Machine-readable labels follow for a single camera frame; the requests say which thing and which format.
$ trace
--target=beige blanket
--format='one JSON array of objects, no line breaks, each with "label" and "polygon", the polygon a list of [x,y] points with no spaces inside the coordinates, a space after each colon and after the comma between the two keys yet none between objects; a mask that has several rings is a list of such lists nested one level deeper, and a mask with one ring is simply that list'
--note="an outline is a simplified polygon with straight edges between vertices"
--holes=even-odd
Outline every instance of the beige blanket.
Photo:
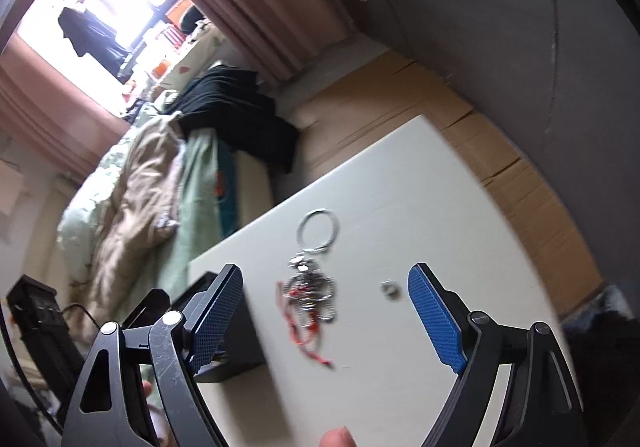
[{"label": "beige blanket", "polygon": [[[126,296],[150,249],[177,230],[184,149],[179,115],[158,116],[140,128],[101,214],[90,279],[79,294],[100,324]],[[82,313],[70,321],[74,338],[91,343],[97,333],[91,321]]]}]

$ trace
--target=blue gripper pad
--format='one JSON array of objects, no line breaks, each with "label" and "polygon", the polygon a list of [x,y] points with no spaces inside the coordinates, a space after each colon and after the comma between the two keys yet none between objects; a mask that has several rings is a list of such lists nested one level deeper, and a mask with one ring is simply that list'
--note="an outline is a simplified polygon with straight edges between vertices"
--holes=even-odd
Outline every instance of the blue gripper pad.
[{"label": "blue gripper pad", "polygon": [[440,361],[461,375],[465,370],[466,356],[462,349],[460,328],[419,265],[409,271],[407,284],[409,297]]},{"label": "blue gripper pad", "polygon": [[188,362],[194,375],[211,363],[241,297],[242,273],[236,268],[191,336],[193,354]]}]

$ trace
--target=window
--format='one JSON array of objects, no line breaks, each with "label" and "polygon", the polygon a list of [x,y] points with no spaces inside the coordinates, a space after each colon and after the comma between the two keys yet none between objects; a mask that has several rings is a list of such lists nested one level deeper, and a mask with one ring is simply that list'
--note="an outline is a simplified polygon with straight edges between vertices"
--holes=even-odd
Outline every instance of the window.
[{"label": "window", "polygon": [[133,50],[151,29],[168,22],[167,12],[178,0],[36,0],[25,14],[18,34],[57,71],[88,96],[119,114],[124,110],[122,85],[91,55],[76,55],[63,38],[58,16],[65,6],[84,3],[87,10],[116,30],[116,42]]}]

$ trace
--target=key ring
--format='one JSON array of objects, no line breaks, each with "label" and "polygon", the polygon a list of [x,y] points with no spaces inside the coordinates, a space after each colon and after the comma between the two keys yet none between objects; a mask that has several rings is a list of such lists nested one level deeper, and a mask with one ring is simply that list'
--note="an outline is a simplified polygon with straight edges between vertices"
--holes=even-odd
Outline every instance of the key ring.
[{"label": "key ring", "polygon": [[[303,237],[305,225],[311,218],[313,218],[314,216],[317,216],[318,214],[326,214],[331,220],[331,224],[332,224],[331,235],[329,236],[329,239],[327,239],[327,241],[322,245],[320,245],[319,247],[309,248],[309,247],[306,247],[305,239]],[[316,210],[312,210],[304,218],[302,218],[302,221],[300,221],[300,224],[298,225],[298,230],[296,231],[296,238],[298,240],[298,245],[303,252],[320,253],[320,252],[324,252],[324,250],[327,250],[329,249],[329,247],[332,246],[332,244],[335,241],[335,238],[338,237],[339,230],[340,230],[340,221],[338,221],[338,218],[332,211],[330,211],[328,208],[316,208]]]}]

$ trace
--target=electronic device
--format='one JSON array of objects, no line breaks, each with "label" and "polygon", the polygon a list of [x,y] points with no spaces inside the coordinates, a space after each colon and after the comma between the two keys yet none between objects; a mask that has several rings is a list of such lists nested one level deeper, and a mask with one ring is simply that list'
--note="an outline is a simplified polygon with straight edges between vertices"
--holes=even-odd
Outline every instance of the electronic device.
[{"label": "electronic device", "polygon": [[69,336],[69,327],[56,302],[56,291],[23,275],[6,299],[20,329],[20,338],[47,385],[60,400],[56,417],[64,424],[66,407],[84,358]]}]

